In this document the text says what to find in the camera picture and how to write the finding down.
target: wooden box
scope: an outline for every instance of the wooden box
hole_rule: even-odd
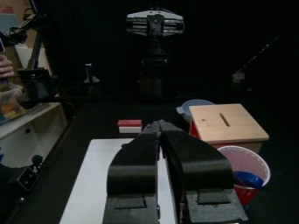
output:
[[[238,145],[259,153],[268,134],[240,104],[191,106],[189,134],[216,149]]]

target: table surface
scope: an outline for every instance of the table surface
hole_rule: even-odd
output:
[[[91,140],[60,224],[99,224],[101,222],[107,201],[108,167],[121,144],[131,140],[128,138]],[[161,157],[157,161],[157,189],[160,224],[175,224],[173,198]]]
[[[20,206],[11,224],[59,224],[89,148],[89,141],[135,138],[137,134],[119,133],[117,120],[120,119],[140,119],[143,126],[163,119],[188,132],[189,126],[181,115],[176,113],[176,107],[180,107],[187,100],[189,99],[177,99],[165,103],[120,100],[88,103],[47,157],[48,168],[33,193],[25,197],[25,203]],[[250,204],[248,223],[296,223],[298,135],[259,97],[223,97],[206,98],[206,100],[216,104],[240,103],[270,135],[259,155],[268,164],[271,179]]]

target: bowl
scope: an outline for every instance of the bowl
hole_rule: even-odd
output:
[[[189,106],[203,106],[203,105],[214,105],[215,103],[211,101],[195,99],[187,101],[180,107],[176,108],[177,113],[181,115],[184,121],[187,123],[191,123],[192,120],[192,114],[189,110]]]

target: black table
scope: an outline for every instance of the black table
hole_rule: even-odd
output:
[[[242,103],[270,135],[259,155],[270,166],[272,176],[250,204],[248,223],[296,223],[299,143],[294,131],[259,97],[216,97],[206,100],[215,103]],[[119,133],[119,119],[141,119],[144,126],[153,120],[164,119],[188,131],[188,124],[176,113],[176,107],[184,101],[185,99],[164,103],[135,100],[87,103],[47,157],[48,168],[11,223],[60,223],[91,139],[136,137],[136,134]]]

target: box lid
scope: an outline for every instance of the box lid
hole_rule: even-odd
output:
[[[191,106],[200,139],[210,144],[259,142],[268,134],[240,104]]]

